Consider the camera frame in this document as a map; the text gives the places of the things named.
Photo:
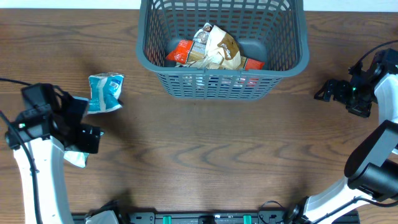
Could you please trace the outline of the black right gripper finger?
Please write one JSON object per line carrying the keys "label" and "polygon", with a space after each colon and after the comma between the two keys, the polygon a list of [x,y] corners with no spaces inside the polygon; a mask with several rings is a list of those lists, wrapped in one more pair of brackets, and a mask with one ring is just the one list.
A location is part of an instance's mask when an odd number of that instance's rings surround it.
{"label": "black right gripper finger", "polygon": [[313,98],[315,100],[329,102],[332,94],[333,94],[332,90],[319,90],[318,92],[315,93]]}
{"label": "black right gripper finger", "polygon": [[325,82],[324,86],[322,87],[323,95],[324,96],[331,96],[334,95],[335,90],[339,85],[339,81],[335,79],[331,79]]}

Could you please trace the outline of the blue white snack bag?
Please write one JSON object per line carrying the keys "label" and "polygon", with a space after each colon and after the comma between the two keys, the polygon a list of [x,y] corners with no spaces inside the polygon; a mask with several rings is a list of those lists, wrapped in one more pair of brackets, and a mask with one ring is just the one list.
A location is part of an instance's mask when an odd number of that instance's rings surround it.
{"label": "blue white snack bag", "polygon": [[124,83],[124,74],[108,72],[88,77],[91,99],[75,97],[88,101],[87,114],[109,113],[121,109],[119,102]]}

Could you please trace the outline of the teal white snack packet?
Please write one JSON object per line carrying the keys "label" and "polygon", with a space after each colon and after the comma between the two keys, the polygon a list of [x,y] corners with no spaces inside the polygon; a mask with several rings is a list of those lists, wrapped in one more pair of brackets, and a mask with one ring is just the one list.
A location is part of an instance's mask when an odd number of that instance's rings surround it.
{"label": "teal white snack packet", "polygon": [[85,168],[88,156],[98,153],[103,134],[102,130],[83,131],[78,135],[77,142],[72,145],[75,149],[72,151],[66,150],[63,158],[74,166]]}

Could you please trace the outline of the tan brown snack bag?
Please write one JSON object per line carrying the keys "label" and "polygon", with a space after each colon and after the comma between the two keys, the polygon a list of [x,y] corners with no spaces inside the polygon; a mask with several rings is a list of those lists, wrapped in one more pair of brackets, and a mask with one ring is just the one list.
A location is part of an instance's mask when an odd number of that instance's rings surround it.
{"label": "tan brown snack bag", "polygon": [[236,60],[233,65],[239,64],[241,55],[239,44],[218,26],[213,26],[205,45],[205,55],[211,57],[219,52],[226,60]]}

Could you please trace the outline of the orange pasta packet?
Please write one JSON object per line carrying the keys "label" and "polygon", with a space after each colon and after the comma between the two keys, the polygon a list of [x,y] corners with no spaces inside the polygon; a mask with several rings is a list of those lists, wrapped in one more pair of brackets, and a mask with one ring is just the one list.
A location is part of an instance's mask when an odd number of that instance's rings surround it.
{"label": "orange pasta packet", "polygon": [[192,67],[212,70],[262,70],[265,63],[240,55],[236,60],[226,60],[219,52],[211,57],[205,55],[205,44],[192,40],[181,40],[176,48],[166,56],[169,61],[176,62],[176,67]]}

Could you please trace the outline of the beige brown cookie bag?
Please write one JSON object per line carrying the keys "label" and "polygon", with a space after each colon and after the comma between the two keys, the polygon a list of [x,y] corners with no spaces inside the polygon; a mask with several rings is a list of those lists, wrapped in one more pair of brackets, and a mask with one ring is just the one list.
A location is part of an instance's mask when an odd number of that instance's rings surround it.
{"label": "beige brown cookie bag", "polygon": [[198,42],[199,44],[206,44],[209,34],[212,30],[213,26],[208,22],[197,31],[197,33],[193,37],[194,42]]}

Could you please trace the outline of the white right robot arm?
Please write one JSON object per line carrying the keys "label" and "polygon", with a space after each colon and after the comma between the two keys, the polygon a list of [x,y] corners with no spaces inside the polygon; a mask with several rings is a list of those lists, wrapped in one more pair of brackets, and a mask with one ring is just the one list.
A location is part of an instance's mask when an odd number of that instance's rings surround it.
{"label": "white right robot arm", "polygon": [[397,163],[389,160],[397,153],[397,51],[377,46],[372,52],[367,70],[358,60],[348,70],[350,81],[328,80],[314,98],[338,101],[362,118],[376,103],[379,126],[349,156],[343,178],[293,206],[284,223],[334,223],[363,205],[397,205]]}

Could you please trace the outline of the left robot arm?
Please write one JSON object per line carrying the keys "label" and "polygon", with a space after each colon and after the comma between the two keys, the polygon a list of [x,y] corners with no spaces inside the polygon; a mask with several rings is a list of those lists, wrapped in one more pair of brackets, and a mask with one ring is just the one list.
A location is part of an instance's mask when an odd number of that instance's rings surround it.
{"label": "left robot arm", "polygon": [[83,124],[88,99],[24,93],[25,111],[6,120],[7,145],[22,180],[26,223],[74,223],[64,176],[66,152],[98,153],[101,130]]}

